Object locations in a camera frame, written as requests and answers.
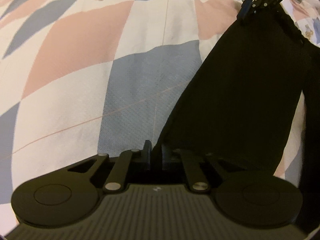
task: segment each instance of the black fabric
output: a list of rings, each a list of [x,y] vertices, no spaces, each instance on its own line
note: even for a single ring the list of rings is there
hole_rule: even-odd
[[[175,105],[152,150],[161,169],[161,144],[199,155],[237,155],[274,174],[300,98],[307,105],[306,148],[297,225],[306,233],[320,223],[319,57],[281,7],[234,22],[214,46]]]

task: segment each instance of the bed sheet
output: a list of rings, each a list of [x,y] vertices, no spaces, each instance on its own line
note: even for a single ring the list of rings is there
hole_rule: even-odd
[[[241,3],[0,0],[0,234],[18,223],[10,198],[23,182],[97,152],[155,145]],[[320,47],[320,2],[281,4]],[[304,130],[301,93],[275,172],[296,186]]]

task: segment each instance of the black garment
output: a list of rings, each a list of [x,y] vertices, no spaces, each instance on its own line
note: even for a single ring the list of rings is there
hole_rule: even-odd
[[[320,49],[306,40],[280,6],[234,22],[191,80],[151,156],[160,169],[161,144],[199,155],[240,156],[274,174],[300,98],[307,106],[306,143],[296,220],[306,233],[320,223]]]

